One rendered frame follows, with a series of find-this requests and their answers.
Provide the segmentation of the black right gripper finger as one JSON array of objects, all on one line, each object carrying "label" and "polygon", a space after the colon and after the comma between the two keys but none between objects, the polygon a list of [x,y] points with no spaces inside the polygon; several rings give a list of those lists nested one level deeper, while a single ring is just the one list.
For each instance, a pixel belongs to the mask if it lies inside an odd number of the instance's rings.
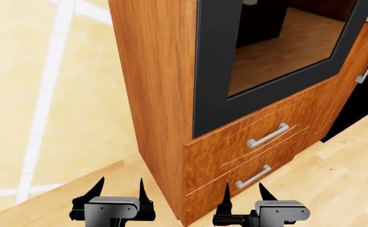
[{"label": "black right gripper finger", "polygon": [[277,201],[278,199],[271,194],[262,183],[258,183],[260,195],[263,201]]},{"label": "black right gripper finger", "polygon": [[224,191],[224,197],[220,204],[217,206],[217,215],[231,215],[232,203],[229,183],[226,183]]}]

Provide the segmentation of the black framed oven opening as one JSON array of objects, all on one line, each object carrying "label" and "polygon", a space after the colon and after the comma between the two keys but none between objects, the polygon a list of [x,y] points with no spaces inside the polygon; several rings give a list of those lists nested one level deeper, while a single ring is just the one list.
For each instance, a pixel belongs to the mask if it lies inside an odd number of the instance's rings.
[{"label": "black framed oven opening", "polygon": [[200,0],[193,136],[340,72],[368,0]]}]

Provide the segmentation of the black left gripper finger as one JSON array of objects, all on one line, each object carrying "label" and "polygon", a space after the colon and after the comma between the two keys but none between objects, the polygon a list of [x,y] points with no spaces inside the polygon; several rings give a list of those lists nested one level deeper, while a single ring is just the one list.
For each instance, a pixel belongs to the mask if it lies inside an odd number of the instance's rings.
[{"label": "black left gripper finger", "polygon": [[139,186],[139,202],[141,205],[146,205],[146,206],[150,206],[151,204],[153,204],[153,201],[149,200],[146,194],[146,190],[145,190],[144,182],[142,178],[140,180],[140,186]]},{"label": "black left gripper finger", "polygon": [[82,206],[83,204],[89,202],[92,198],[95,198],[96,196],[100,196],[103,185],[105,183],[105,178],[102,177],[98,183],[95,184],[95,186],[90,189],[86,194],[83,196],[74,198],[72,200],[73,206]]}]

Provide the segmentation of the wooden side cabinet door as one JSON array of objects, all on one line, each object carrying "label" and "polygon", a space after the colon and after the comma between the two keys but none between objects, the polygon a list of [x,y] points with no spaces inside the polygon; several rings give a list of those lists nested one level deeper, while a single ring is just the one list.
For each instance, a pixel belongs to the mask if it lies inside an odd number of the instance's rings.
[{"label": "wooden side cabinet door", "polygon": [[356,77],[368,66],[368,22],[364,24],[340,73],[325,96],[320,117],[320,136],[325,136],[356,86]]}]

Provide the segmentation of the tall wooden oven cabinet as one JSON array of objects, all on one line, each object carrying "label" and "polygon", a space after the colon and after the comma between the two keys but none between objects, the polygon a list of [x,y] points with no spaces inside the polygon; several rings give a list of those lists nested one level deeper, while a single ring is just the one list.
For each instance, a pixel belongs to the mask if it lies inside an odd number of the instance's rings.
[{"label": "tall wooden oven cabinet", "polygon": [[[139,152],[179,221],[188,196],[184,187],[185,146],[248,116],[203,136],[193,136],[199,1],[109,1]],[[302,140],[301,151],[324,137],[319,126],[324,101]]]}]

